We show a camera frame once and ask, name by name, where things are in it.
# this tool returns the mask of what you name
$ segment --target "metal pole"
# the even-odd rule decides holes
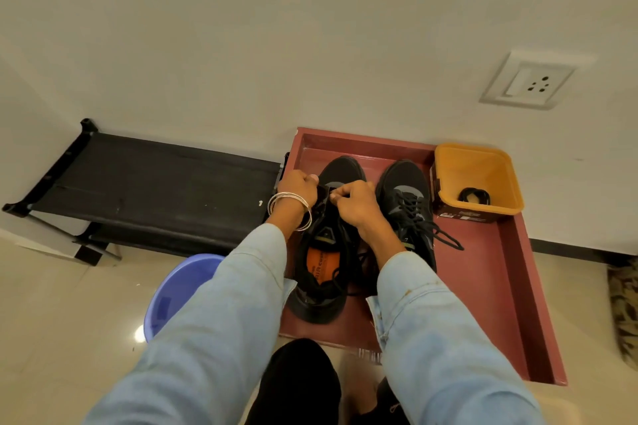
[[[88,243],[88,242],[85,243],[85,242],[79,241],[78,238],[76,236],[74,236],[73,234],[65,232],[61,228],[57,228],[52,223],[44,221],[43,219],[38,218],[35,215],[29,214],[25,218],[31,220],[33,223],[38,224],[40,227],[48,228],[49,230],[54,231],[56,234],[58,234],[60,236],[63,236],[63,237],[67,237],[67,238],[71,239],[73,242],[81,244],[81,245],[84,245],[84,247],[88,247],[89,249],[94,250],[95,252],[100,252],[100,254],[107,255],[107,256],[115,259],[115,260],[122,260],[122,257],[120,257],[119,255],[114,254],[113,252],[109,252],[109,251],[107,251],[105,249],[101,249],[97,245],[93,245],[93,244]]]

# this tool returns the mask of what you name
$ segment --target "hand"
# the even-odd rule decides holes
[[[354,225],[361,238],[370,245],[379,269],[393,255],[405,251],[376,203],[374,183],[363,180],[347,183],[334,190],[330,200],[337,205],[341,218]]]
[[[312,208],[317,201],[317,175],[306,175],[301,170],[287,172],[277,185],[277,192],[290,192],[302,197]],[[296,199],[280,198],[275,203],[271,216],[266,223],[276,225],[288,240],[292,232],[301,224],[306,208]]]

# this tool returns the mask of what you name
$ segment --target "black shoe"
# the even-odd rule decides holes
[[[423,258],[434,272],[434,239],[463,250],[458,240],[435,224],[429,184],[414,162],[400,160],[387,167],[376,185],[376,201],[405,248]]]
[[[319,175],[321,192],[312,209],[313,223],[302,235],[295,256],[298,286],[288,299],[292,312],[304,321],[329,323],[346,304],[361,240],[356,228],[339,217],[329,195],[332,188],[365,179],[363,169],[351,156],[331,161]]]

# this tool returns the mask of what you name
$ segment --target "insole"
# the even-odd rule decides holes
[[[319,284],[332,280],[334,269],[339,267],[339,252],[326,252],[310,247],[306,257],[306,267]]]

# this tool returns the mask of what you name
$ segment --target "bangle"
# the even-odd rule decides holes
[[[268,215],[272,215],[272,210],[274,209],[277,200],[284,198],[295,199],[296,201],[301,202],[301,204],[306,208],[306,212],[308,212],[308,221],[306,222],[306,225],[296,228],[295,230],[298,232],[303,232],[304,230],[309,228],[310,225],[313,223],[313,215],[312,212],[310,212],[310,206],[308,205],[308,202],[306,202],[306,199],[304,199],[304,197],[293,194],[292,192],[280,192],[273,195],[268,201]]]

